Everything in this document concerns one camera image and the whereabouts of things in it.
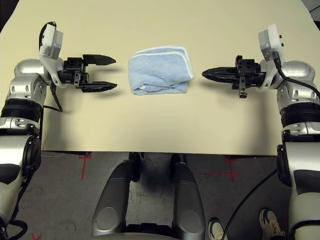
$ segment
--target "table surface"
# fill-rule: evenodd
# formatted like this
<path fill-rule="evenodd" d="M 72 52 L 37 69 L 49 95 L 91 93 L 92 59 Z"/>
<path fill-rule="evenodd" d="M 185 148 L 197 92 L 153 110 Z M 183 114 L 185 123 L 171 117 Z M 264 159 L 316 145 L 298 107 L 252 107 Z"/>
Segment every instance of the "table surface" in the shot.
<path fill-rule="evenodd" d="M 91 81 L 118 87 L 101 93 L 58 89 L 64 112 L 45 110 L 43 150 L 275 155 L 282 128 L 276 91 L 249 89 L 240 99 L 229 84 L 201 73 L 233 67 L 237 55 L 260 62 L 258 33 L 273 23 L 283 36 L 285 59 L 320 72 L 320 31 L 300 0 L 24 0 L 0 34 L 1 106 L 16 64 L 38 58 L 39 32 L 48 21 L 64 33 L 62 59 L 116 59 L 88 72 Z M 128 59 L 166 45 L 188 51 L 196 77 L 187 93 L 134 95 Z M 320 86 L 319 75 L 315 83 Z M 48 95 L 45 104 L 55 106 Z"/>

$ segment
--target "red cross mark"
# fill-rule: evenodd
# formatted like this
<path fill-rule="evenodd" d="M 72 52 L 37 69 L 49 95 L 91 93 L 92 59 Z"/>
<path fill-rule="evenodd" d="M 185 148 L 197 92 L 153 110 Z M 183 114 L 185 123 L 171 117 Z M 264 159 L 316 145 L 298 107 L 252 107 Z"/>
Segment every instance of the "red cross mark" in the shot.
<path fill-rule="evenodd" d="M 31 235 L 32 235 L 32 240 L 41 240 L 42 235 L 35 237 L 33 232 L 31 233 Z"/>
<path fill-rule="evenodd" d="M 82 172 L 81 172 L 81 180 L 83 180 L 85 178 L 87 159 L 91 159 L 91 152 L 89 156 L 79 156 L 79 159 L 83 159 L 83 166 L 82 166 Z"/>
<path fill-rule="evenodd" d="M 228 159 L 225 155 L 223 156 L 223 160 L 227 163 L 229 163 L 229 169 L 230 173 L 229 175 L 231 176 L 231 182 L 235 181 L 235 176 L 239 176 L 239 173 L 234 173 L 233 168 L 232 168 L 232 163 L 236 161 L 236 159 Z"/>
<path fill-rule="evenodd" d="M 240 176 L 240 173 L 235 173 L 232 168 L 232 163 L 236 161 L 236 159 L 227 159 L 226 156 L 223 157 L 225 162 L 229 163 L 229 169 L 230 172 L 205 172 L 205 173 L 199 173 L 199 172 L 194 172 L 193 174 L 196 176 L 199 175 L 206 175 L 206 176 L 231 176 L 231 181 L 235 181 L 235 176 Z"/>

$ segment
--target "blue towel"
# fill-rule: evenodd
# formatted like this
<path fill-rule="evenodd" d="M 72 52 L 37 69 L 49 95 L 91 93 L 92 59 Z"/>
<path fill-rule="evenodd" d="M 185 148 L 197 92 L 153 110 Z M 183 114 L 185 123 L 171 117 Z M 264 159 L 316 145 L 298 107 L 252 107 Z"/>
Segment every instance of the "blue towel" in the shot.
<path fill-rule="evenodd" d="M 129 82 L 137 95 L 185 93 L 193 78 L 187 51 L 181 46 L 141 50 L 129 60 Z"/>

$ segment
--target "wire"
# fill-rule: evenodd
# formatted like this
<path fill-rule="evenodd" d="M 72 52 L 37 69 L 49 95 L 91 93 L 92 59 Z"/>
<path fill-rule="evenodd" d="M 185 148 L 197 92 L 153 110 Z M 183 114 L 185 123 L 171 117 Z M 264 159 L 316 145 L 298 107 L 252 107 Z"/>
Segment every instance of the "wire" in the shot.
<path fill-rule="evenodd" d="M 40 47 L 42 46 L 42 38 L 43 38 L 43 35 L 45 33 L 45 30 L 47 28 L 47 24 L 49 25 L 52 25 L 54 26 L 55 28 L 57 27 L 57 24 L 54 22 L 54 21 L 49 21 L 47 22 L 42 28 L 41 28 L 41 31 L 40 31 L 40 34 L 39 34 L 39 50 L 40 50 Z M 57 97 L 57 94 L 56 94 L 56 88 L 57 86 L 54 84 L 54 82 L 52 81 L 51 82 L 51 85 L 50 85 L 50 90 L 51 90 L 51 93 L 52 93 L 52 96 L 53 96 L 53 99 L 56 103 L 56 105 L 58 106 L 58 108 L 55 108 L 53 106 L 47 106 L 47 105 L 44 105 L 43 107 L 46 108 L 46 109 L 51 109 L 51 110 L 54 110 L 54 111 L 57 111 L 57 112 L 60 112 L 62 113 L 63 112 L 63 108 L 59 102 L 59 99 Z"/>
<path fill-rule="evenodd" d="M 257 185 L 255 185 L 254 188 L 252 188 L 252 190 L 242 199 L 242 201 L 239 203 L 239 205 L 236 207 L 236 209 L 233 211 L 228 223 L 226 224 L 223 236 L 221 238 L 221 240 L 224 240 L 226 235 L 227 235 L 227 231 L 231 225 L 231 222 L 234 220 L 237 212 L 239 211 L 239 209 L 242 207 L 242 205 L 248 200 L 248 198 L 262 185 L 264 184 L 267 180 L 269 180 L 274 174 L 276 174 L 277 169 L 273 170 L 268 176 L 266 176 L 264 179 L 262 179 Z"/>
<path fill-rule="evenodd" d="M 12 237 L 9 237 L 8 240 L 18 240 L 19 238 L 21 238 L 23 235 L 25 235 L 25 233 L 27 232 L 28 230 L 28 225 L 22 221 L 22 220 L 16 220 L 16 219 L 13 219 L 9 222 L 11 225 L 14 225 L 14 226 L 17 226 L 19 228 L 21 228 L 21 231 L 12 236 Z"/>
<path fill-rule="evenodd" d="M 320 5 L 319 5 L 319 6 L 316 6 L 314 9 L 311 9 L 311 10 L 309 11 L 309 13 L 313 12 L 314 10 L 316 10 L 316 9 L 319 8 L 319 7 L 320 7 Z"/>
<path fill-rule="evenodd" d="M 281 66 L 281 60 L 280 60 L 280 57 L 279 57 L 279 53 L 277 51 L 274 51 L 272 53 L 272 55 L 273 55 L 273 61 L 274 61 L 275 67 L 278 70 L 279 75 L 283 78 L 283 80 L 291 82 L 291 83 L 294 83 L 294 84 L 298 84 L 298 85 L 304 86 L 304 87 L 306 87 L 308 89 L 311 89 L 316 94 L 316 96 L 320 99 L 320 92 L 317 90 L 316 87 L 311 86 L 311 85 L 309 85 L 307 83 L 304 83 L 302 81 L 295 80 L 295 79 L 292 79 L 290 77 L 287 77 L 284 74 L 284 72 L 282 71 L 282 66 Z"/>

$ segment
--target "sneaker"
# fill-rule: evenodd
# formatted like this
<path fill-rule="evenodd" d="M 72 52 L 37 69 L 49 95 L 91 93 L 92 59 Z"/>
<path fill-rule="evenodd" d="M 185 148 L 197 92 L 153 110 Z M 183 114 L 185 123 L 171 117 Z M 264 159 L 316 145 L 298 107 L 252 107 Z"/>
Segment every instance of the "sneaker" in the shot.
<path fill-rule="evenodd" d="M 208 232 L 210 240 L 222 240 L 225 229 L 222 226 L 219 218 L 214 217 L 209 221 Z"/>
<path fill-rule="evenodd" d="M 262 240 L 286 235 L 284 231 L 281 231 L 276 215 L 268 208 L 260 211 L 259 222 L 262 228 Z"/>

